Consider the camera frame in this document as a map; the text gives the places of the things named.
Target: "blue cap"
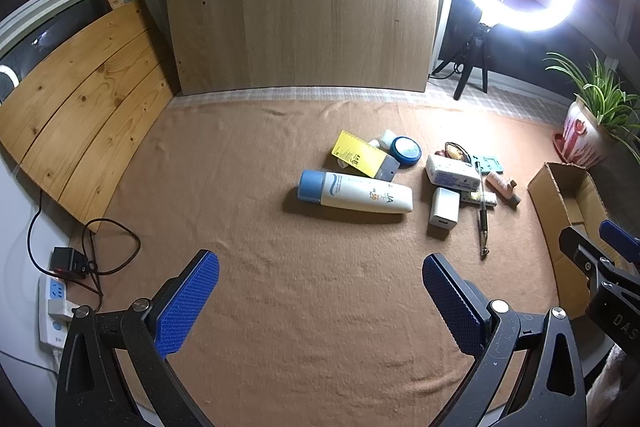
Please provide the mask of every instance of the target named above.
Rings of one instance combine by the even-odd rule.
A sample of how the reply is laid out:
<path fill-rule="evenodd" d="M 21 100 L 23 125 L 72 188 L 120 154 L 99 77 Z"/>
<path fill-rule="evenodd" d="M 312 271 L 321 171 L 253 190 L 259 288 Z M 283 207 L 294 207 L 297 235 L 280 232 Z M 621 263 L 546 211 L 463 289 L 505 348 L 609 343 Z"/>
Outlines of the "blue cap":
<path fill-rule="evenodd" d="M 325 172 L 302 171 L 298 184 L 298 199 L 308 203 L 320 203 Z"/>
<path fill-rule="evenodd" d="M 422 150 L 415 140 L 406 136 L 398 136 L 391 142 L 389 154 L 398 160 L 400 165 L 409 167 L 418 163 L 422 156 Z"/>

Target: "black power cord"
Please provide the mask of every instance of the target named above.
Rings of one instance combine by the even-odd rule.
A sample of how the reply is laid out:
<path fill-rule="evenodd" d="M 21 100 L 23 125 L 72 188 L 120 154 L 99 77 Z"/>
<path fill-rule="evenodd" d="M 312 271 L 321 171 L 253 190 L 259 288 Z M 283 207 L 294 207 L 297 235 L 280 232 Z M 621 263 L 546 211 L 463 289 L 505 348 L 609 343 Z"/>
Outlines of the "black power cord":
<path fill-rule="evenodd" d="M 91 288 L 91 286 L 84 284 L 83 282 L 80 282 L 79 280 L 73 279 L 71 277 L 65 277 L 62 276 L 58 273 L 53 273 L 50 271 L 45 270 L 44 268 L 40 267 L 38 265 L 38 263 L 36 263 L 35 259 L 33 258 L 33 253 L 31 253 L 31 232 L 33 230 L 33 225 L 36 222 L 36 219 L 38 219 L 38 216 L 42 213 L 42 196 L 43 196 L 43 190 L 40 190 L 40 197 L 38 198 L 38 211 L 36 212 L 35 216 L 33 216 L 33 219 L 31 219 L 31 223 L 29 225 L 29 230 L 27 231 L 27 252 L 29 253 L 29 259 L 31 259 L 31 262 L 33 263 L 33 266 L 35 266 L 40 272 L 49 275 L 50 277 L 55 277 L 57 279 L 62 279 L 65 281 L 69 281 L 69 282 L 73 282 L 75 284 L 78 284 L 80 286 L 82 286 L 83 288 L 89 290 L 90 292 L 95 293 L 100 301 L 98 302 L 98 307 L 95 309 L 96 312 L 100 311 L 100 308 L 102 308 L 102 300 L 104 299 L 104 294 L 102 293 L 102 286 L 100 285 L 100 276 L 101 275 L 112 275 L 116 272 L 119 272 L 120 270 L 122 270 L 124 267 L 126 267 L 129 263 L 131 263 L 131 261 L 133 261 L 133 259 L 135 259 L 135 257 L 138 255 L 138 253 L 140 252 L 140 248 L 142 247 L 142 241 L 140 241 L 140 238 L 131 230 L 129 230 L 127 227 L 125 227 L 124 225 L 122 225 L 121 223 L 118 223 L 116 220 L 114 219 L 109 219 L 108 217 L 99 217 L 97 219 L 92 219 L 91 221 L 87 222 L 84 227 L 82 227 L 82 235 L 81 235 L 81 242 L 82 242 L 82 253 L 89 259 L 89 263 L 87 265 L 88 268 L 88 272 L 89 275 L 91 276 L 92 281 L 94 282 L 95 288 Z M 98 264 L 96 262 L 96 257 L 95 257 L 95 245 L 94 245 L 94 233 L 91 232 L 91 230 L 89 230 L 89 226 L 92 225 L 93 223 L 98 223 L 98 222 L 107 222 L 107 223 L 112 223 L 113 225 L 116 225 L 118 227 L 120 227 L 121 229 L 123 229 L 125 232 L 127 232 L 130 237 L 133 238 L 133 240 L 135 240 L 136 242 L 136 248 L 133 252 L 133 254 L 131 254 L 131 256 L 122 264 L 120 264 L 119 266 L 116 266 L 115 268 L 111 269 L 111 270 L 107 270 L 107 271 L 100 271 L 98 270 Z M 91 251 L 92 251 L 92 259 L 89 258 L 89 256 L 87 255 L 87 251 L 85 248 L 85 243 L 84 243 L 84 238 L 86 237 L 86 231 L 89 230 L 89 240 L 91 243 Z"/>

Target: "yellow object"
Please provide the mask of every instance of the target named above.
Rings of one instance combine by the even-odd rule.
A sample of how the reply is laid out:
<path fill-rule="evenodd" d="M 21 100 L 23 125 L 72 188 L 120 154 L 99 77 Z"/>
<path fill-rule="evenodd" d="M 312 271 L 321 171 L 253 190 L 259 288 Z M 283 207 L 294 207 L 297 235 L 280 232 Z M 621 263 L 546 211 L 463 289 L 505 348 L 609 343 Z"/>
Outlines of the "yellow object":
<path fill-rule="evenodd" d="M 384 151 L 376 149 L 347 131 L 340 133 L 331 154 L 370 178 L 376 177 L 387 156 Z"/>

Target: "brown cloth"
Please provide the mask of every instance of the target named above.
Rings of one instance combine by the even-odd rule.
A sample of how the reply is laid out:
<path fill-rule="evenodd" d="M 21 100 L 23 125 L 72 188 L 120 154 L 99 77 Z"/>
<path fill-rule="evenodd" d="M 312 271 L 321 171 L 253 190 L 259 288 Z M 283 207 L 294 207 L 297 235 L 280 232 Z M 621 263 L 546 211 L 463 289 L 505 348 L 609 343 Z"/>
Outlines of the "brown cloth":
<path fill-rule="evenodd" d="M 386 128 L 422 147 L 394 182 L 414 191 L 406 216 L 303 203 L 303 169 L 339 171 L 329 152 L 342 129 L 365 140 Z M 556 285 L 527 182 L 556 159 L 549 126 L 482 112 L 399 103 L 240 102 L 167 107 L 140 145 L 107 216 L 142 238 L 139 256 L 102 278 L 107 311 L 151 297 L 200 249 L 220 258 L 220 282 L 182 349 L 168 357 L 217 426 L 425 426 L 472 363 L 422 284 L 422 261 L 442 252 L 488 298 L 545 313 Z M 427 227 L 434 191 L 426 155 L 460 143 L 495 154 L 522 203 L 489 212 L 479 258 L 478 208 L 450 233 Z M 132 240 L 104 224 L 101 270 Z M 91 301 L 74 289 L 74 300 Z M 504 402 L 514 357 L 494 403 Z M 136 399 L 146 397 L 124 367 Z"/>

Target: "silver bolt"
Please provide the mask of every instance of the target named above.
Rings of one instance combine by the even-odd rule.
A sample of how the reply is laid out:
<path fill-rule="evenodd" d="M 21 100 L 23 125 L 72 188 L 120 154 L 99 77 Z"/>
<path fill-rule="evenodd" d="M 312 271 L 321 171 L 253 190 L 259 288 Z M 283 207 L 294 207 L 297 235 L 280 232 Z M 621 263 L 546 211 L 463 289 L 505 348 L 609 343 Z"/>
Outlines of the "silver bolt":
<path fill-rule="evenodd" d="M 493 301 L 491 303 L 491 308 L 496 313 L 506 313 L 509 311 L 509 305 L 505 301 Z"/>
<path fill-rule="evenodd" d="M 143 312 L 151 306 L 149 299 L 137 299 L 133 302 L 133 311 L 135 312 Z"/>
<path fill-rule="evenodd" d="M 89 306 L 80 306 L 76 310 L 76 317 L 84 319 L 89 314 Z"/>
<path fill-rule="evenodd" d="M 556 318 L 556 319 L 564 319 L 566 318 L 566 312 L 562 309 L 562 308 L 551 308 L 551 314 Z"/>

